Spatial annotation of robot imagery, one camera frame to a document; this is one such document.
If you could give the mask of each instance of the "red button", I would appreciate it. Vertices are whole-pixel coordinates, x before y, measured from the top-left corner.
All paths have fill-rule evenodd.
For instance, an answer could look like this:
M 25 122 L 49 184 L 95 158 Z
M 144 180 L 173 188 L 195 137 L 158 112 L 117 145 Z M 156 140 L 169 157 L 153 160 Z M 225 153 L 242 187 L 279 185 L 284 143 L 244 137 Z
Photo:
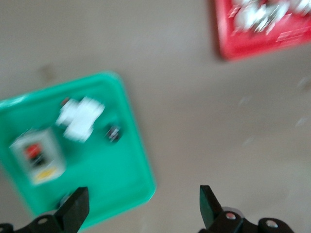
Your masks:
M 41 153 L 41 147 L 38 143 L 30 145 L 26 149 L 26 154 L 27 154 L 28 159 L 34 159 L 40 153 Z

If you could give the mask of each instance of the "green tray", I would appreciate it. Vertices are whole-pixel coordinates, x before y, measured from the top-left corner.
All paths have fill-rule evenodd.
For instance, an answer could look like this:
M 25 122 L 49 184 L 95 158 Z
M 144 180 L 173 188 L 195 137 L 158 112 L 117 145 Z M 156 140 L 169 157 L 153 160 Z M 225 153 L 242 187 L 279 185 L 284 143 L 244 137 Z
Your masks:
M 94 98 L 105 105 L 85 143 L 63 137 L 55 126 L 60 103 L 67 97 Z M 109 123 L 121 125 L 122 137 L 110 143 Z M 51 127 L 60 144 L 67 169 L 50 182 L 34 186 L 19 167 L 9 146 L 30 129 Z M 0 160 L 34 216 L 53 210 L 61 198 L 87 186 L 90 213 L 82 229 L 147 202 L 156 190 L 125 90 L 119 76 L 102 72 L 83 79 L 0 101 Z

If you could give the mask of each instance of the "concrete floor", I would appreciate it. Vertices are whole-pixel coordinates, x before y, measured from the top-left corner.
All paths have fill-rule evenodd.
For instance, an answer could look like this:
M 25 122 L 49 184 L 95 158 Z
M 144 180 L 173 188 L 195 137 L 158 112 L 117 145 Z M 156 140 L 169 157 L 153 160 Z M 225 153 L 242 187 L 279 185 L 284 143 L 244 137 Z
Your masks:
M 100 70 L 126 84 L 158 183 L 90 233 L 196 233 L 199 185 L 252 222 L 311 222 L 311 45 L 224 62 L 209 0 L 2 0 L 0 98 Z M 31 219 L 0 171 L 0 222 Z

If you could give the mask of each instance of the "white object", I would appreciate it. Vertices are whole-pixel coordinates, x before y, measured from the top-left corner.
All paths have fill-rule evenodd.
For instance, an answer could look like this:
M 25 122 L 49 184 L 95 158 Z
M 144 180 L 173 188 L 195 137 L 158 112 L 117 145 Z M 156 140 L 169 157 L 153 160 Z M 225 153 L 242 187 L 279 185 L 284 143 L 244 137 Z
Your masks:
M 259 20 L 267 17 L 267 6 L 266 6 L 266 4 L 261 5 L 255 14 L 256 14 L 256 21 L 259 21 Z
M 39 148 L 37 155 L 29 154 L 31 146 Z M 50 129 L 26 132 L 15 140 L 10 149 L 33 184 L 56 179 L 65 172 L 65 160 Z
M 311 11 L 311 0 L 290 0 L 290 8 L 297 14 L 307 14 Z
M 275 13 L 274 23 L 279 22 L 290 8 L 290 3 L 288 1 L 280 1 L 278 4 L 273 4 L 267 6 L 267 14 L 272 15 Z
M 238 6 L 246 6 L 253 0 L 232 0 L 233 5 L 238 5 Z
M 93 132 L 93 124 L 104 111 L 104 105 L 90 98 L 80 102 L 69 100 L 61 109 L 56 121 L 58 126 L 67 126 L 64 137 L 85 142 Z
M 238 31 L 247 31 L 255 24 L 258 8 L 255 4 L 250 4 L 239 10 L 234 18 L 234 25 Z

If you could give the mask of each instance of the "small black object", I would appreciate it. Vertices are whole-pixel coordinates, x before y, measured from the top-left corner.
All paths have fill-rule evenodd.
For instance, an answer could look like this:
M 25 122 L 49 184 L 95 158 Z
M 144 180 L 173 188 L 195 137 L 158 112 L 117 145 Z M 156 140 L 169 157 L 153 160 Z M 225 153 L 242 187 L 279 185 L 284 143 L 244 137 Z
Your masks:
M 224 211 L 208 185 L 200 187 L 200 210 L 206 229 L 199 233 L 294 233 L 275 218 L 263 218 L 257 226 L 234 211 Z
M 14 231 L 11 224 L 0 224 L 1 233 L 77 233 L 89 213 L 87 187 L 78 188 L 54 215 L 43 215 Z
M 121 137 L 120 126 L 111 125 L 106 136 L 109 138 L 110 142 L 117 142 Z
M 35 158 L 32 158 L 31 159 L 31 165 L 33 167 L 36 167 L 36 166 L 41 166 L 43 164 L 46 163 L 46 159 L 44 158 L 43 154 L 40 153 L 39 155 L 37 155 Z

